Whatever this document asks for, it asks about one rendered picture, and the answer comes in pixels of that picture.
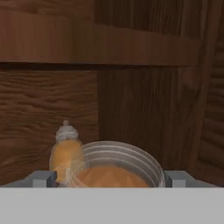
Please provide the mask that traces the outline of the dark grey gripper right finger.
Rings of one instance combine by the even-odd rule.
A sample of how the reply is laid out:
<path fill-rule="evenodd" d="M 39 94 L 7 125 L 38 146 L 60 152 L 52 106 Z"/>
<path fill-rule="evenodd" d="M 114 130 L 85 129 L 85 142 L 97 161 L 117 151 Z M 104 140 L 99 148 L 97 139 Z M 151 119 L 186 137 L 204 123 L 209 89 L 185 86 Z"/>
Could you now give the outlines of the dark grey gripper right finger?
<path fill-rule="evenodd" d="M 165 171 L 165 186 L 172 188 L 214 187 L 214 185 L 198 180 L 186 171 Z"/>

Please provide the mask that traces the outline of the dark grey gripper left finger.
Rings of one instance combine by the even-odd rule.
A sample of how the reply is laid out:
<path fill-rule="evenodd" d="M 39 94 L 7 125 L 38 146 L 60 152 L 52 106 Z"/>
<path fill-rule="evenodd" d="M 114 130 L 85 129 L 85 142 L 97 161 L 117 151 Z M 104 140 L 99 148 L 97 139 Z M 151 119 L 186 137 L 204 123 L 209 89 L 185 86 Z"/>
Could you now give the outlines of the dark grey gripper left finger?
<path fill-rule="evenodd" d="M 56 171 L 34 171 L 24 179 L 11 182 L 4 187 L 55 187 Z"/>

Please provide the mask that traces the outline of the honey bottle with white cap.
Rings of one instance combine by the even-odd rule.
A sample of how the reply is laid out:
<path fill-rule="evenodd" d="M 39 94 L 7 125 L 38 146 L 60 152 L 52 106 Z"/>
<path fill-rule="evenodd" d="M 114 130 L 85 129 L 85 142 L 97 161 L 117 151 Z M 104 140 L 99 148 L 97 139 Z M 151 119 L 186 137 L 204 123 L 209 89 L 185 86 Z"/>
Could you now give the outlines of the honey bottle with white cap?
<path fill-rule="evenodd" d="M 73 168 L 80 168 L 84 160 L 83 144 L 78 130 L 65 120 L 55 134 L 49 168 L 57 172 L 56 183 L 65 186 Z"/>

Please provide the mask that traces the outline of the brown wooden cabinet door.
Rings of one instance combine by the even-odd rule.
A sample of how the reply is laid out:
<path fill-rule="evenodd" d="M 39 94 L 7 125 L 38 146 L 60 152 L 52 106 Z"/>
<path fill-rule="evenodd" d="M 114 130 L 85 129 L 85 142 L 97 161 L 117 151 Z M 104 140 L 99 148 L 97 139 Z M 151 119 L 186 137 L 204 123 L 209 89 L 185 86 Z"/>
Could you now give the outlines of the brown wooden cabinet door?
<path fill-rule="evenodd" d="M 200 92 L 188 171 L 224 186 L 224 0 L 211 0 L 197 74 Z"/>

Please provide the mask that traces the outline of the brown wooden cabinet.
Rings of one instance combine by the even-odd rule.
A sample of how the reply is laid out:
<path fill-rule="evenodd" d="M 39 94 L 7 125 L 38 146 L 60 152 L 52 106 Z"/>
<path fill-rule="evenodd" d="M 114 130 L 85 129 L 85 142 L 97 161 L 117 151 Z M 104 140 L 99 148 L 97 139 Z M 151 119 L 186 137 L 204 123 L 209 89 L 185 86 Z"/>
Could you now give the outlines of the brown wooden cabinet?
<path fill-rule="evenodd" d="M 205 140 L 218 50 L 224 0 L 0 0 L 0 185 L 47 169 L 69 121 L 224 186 Z"/>

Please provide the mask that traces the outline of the glass jar with orange contents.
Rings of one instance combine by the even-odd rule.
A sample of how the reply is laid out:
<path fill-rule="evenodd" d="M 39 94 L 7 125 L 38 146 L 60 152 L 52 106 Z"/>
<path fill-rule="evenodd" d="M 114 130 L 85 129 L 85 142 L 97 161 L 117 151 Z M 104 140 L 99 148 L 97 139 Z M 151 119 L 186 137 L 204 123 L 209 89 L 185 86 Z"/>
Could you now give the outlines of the glass jar with orange contents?
<path fill-rule="evenodd" d="M 66 173 L 68 187 L 165 187 L 159 162 L 134 145 L 98 141 L 85 144 L 83 154 Z"/>

